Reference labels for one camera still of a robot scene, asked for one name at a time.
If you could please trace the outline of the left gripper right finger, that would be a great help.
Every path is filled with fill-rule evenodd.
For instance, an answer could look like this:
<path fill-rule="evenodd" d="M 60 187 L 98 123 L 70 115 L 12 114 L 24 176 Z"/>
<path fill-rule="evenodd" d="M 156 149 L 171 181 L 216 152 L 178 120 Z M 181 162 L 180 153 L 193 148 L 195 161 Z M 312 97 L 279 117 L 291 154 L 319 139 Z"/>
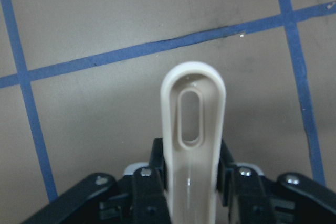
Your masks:
<path fill-rule="evenodd" d="M 335 223 L 335 192 L 295 172 L 275 181 L 221 143 L 217 191 L 229 223 Z"/>

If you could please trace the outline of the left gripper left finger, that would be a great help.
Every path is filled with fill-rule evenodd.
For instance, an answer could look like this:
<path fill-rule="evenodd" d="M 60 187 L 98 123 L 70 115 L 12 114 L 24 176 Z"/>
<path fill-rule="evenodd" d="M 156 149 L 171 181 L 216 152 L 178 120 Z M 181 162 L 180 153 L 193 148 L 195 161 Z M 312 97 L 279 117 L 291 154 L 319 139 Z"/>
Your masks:
<path fill-rule="evenodd" d="M 149 163 L 127 167 L 120 180 L 93 173 L 27 218 L 25 223 L 169 223 L 164 195 L 163 141 Z"/>

